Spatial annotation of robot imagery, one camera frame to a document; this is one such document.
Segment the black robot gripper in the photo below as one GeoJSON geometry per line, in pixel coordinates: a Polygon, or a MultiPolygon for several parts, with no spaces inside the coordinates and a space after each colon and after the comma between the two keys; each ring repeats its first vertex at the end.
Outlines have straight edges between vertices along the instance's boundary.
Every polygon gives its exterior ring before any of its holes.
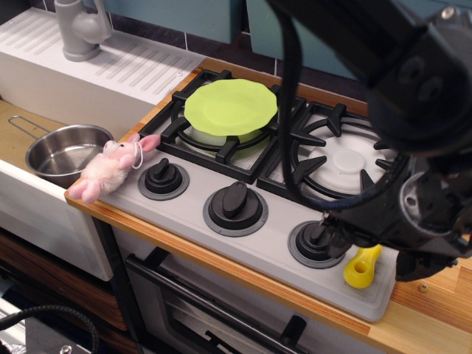
{"type": "Polygon", "coordinates": [[[399,155],[380,181],[359,195],[321,201],[332,226],[327,254],[353,244],[398,251],[395,279],[431,277],[471,257],[471,164],[450,156],[431,161],[399,155]]]}

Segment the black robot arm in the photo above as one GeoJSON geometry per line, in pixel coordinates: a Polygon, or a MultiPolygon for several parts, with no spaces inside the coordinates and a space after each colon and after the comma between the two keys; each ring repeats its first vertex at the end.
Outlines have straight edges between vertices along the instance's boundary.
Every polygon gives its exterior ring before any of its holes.
{"type": "Polygon", "coordinates": [[[280,149],[286,186],[327,213],[331,254],[351,245],[398,251],[396,278],[430,277],[471,256],[471,15],[417,17],[397,1],[270,1],[282,28],[280,149]],[[397,152],[359,195],[304,196],[290,162],[291,106],[302,67],[295,23],[330,47],[367,90],[369,120],[397,152]]]}

